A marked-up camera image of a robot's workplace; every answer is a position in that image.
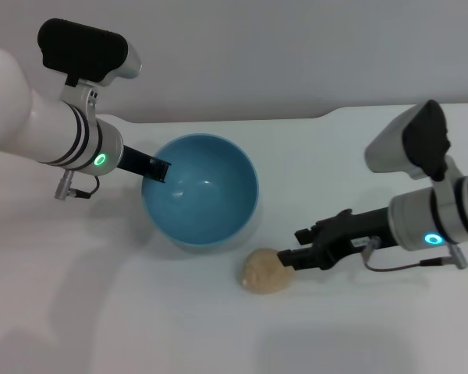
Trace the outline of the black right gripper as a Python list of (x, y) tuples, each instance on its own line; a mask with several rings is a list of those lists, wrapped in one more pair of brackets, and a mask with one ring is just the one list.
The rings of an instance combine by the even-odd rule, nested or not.
[(294, 235), (300, 245), (313, 243), (313, 247), (277, 252), (281, 264), (294, 270), (330, 270), (341, 259), (360, 253), (373, 237), (380, 239), (380, 249), (398, 245), (389, 227), (386, 207), (359, 214), (347, 209)]

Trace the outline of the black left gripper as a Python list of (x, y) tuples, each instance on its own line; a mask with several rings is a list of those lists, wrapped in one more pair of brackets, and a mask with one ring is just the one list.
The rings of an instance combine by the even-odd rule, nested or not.
[(117, 168), (164, 183), (171, 164), (129, 146), (124, 146)]

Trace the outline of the beige egg yolk pastry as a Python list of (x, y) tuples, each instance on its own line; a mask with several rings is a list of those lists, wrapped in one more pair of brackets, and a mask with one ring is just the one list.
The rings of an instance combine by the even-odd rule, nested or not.
[(286, 289), (295, 270), (284, 266), (274, 249), (255, 249), (248, 255), (240, 274), (242, 287), (254, 294), (268, 295)]

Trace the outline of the blue bowl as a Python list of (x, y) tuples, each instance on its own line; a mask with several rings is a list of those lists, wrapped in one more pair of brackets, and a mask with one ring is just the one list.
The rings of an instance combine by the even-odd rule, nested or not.
[(188, 249), (235, 240), (250, 224), (260, 199), (257, 171), (233, 141), (206, 133), (166, 143), (156, 157), (170, 162), (165, 182), (141, 183), (141, 199), (156, 229)]

